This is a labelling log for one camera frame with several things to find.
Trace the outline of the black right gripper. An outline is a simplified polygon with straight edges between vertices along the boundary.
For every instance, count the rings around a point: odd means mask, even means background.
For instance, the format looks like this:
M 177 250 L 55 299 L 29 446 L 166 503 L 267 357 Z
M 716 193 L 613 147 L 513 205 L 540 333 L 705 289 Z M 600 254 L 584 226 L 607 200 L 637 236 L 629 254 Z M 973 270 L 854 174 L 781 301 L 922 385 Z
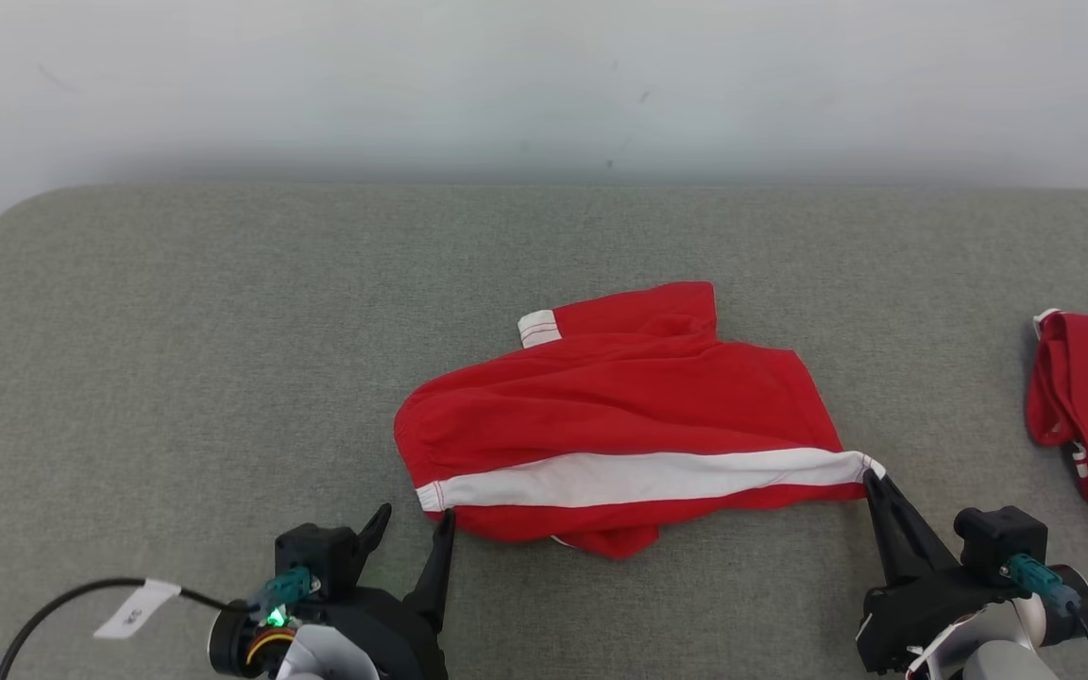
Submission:
M 927 650 L 963 617 L 1018 598 L 1019 586 L 1005 577 L 993 585 L 963 568 L 893 478 L 867 470 L 862 481 L 885 586 L 865 594 L 856 647 L 867 672 L 905 672 L 915 658 L 910 647 Z

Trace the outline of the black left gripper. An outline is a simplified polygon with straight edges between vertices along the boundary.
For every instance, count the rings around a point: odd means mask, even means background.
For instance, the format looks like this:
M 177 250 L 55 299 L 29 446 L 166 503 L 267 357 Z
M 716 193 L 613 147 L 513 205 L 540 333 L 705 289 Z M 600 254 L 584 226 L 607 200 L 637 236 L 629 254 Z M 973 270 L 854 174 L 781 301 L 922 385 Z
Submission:
M 353 542 L 353 572 L 362 573 L 378 551 L 392 518 L 382 503 Z M 321 620 L 349 638 L 375 663 L 381 679 L 449 679 L 438 636 L 444 628 L 456 541 L 456 514 L 445 509 L 417 585 L 399 599 L 378 588 L 355 588 L 321 606 Z

